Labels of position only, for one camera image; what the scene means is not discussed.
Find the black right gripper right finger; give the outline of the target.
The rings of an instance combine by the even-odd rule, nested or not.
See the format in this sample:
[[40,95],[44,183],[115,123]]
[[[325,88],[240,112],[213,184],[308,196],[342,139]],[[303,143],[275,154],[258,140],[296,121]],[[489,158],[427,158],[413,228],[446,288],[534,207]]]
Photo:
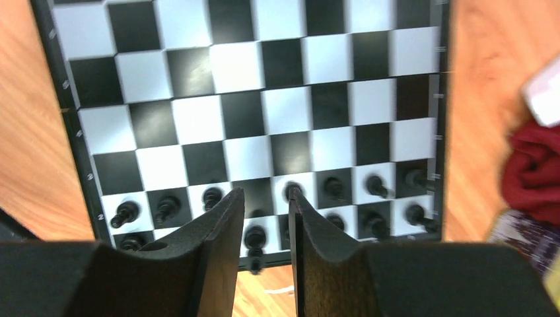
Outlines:
[[558,316],[537,271],[506,244],[359,242],[293,188],[298,316]]

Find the yellow metal tin tray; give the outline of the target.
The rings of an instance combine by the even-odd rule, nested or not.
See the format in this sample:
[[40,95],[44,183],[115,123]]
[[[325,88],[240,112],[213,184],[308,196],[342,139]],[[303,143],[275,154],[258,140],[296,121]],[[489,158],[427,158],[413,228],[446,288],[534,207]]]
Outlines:
[[487,239],[519,250],[536,269],[556,306],[559,306],[559,227],[515,209],[500,215]]

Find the black white chessboard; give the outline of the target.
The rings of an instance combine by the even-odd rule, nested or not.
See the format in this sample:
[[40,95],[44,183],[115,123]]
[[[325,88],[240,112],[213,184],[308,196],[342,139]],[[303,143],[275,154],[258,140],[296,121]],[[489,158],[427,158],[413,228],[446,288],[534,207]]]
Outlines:
[[411,161],[443,227],[449,1],[31,7],[95,238],[103,195]]

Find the black pieces set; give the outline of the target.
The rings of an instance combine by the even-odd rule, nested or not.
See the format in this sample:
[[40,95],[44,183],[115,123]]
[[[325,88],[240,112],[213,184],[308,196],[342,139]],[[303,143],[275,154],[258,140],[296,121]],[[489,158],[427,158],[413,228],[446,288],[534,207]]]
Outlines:
[[440,240],[442,236],[436,197],[423,161],[136,188],[103,195],[98,217],[105,220],[116,248],[137,250],[202,216],[235,187],[244,190],[243,231],[251,235],[239,251],[240,268],[246,271],[289,263],[288,193],[294,187],[321,216],[358,241]]

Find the dark red hanging shirt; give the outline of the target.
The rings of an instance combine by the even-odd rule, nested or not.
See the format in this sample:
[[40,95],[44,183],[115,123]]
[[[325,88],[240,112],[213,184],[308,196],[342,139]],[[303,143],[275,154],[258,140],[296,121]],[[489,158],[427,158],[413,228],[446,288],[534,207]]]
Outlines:
[[501,193],[507,204],[533,218],[559,225],[559,126],[530,121],[510,138]]

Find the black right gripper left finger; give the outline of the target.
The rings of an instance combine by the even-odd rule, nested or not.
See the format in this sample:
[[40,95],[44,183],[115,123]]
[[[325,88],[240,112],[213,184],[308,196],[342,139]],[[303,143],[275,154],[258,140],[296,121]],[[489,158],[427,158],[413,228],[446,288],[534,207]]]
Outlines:
[[2,316],[230,316],[244,191],[138,251],[46,242],[1,214]]

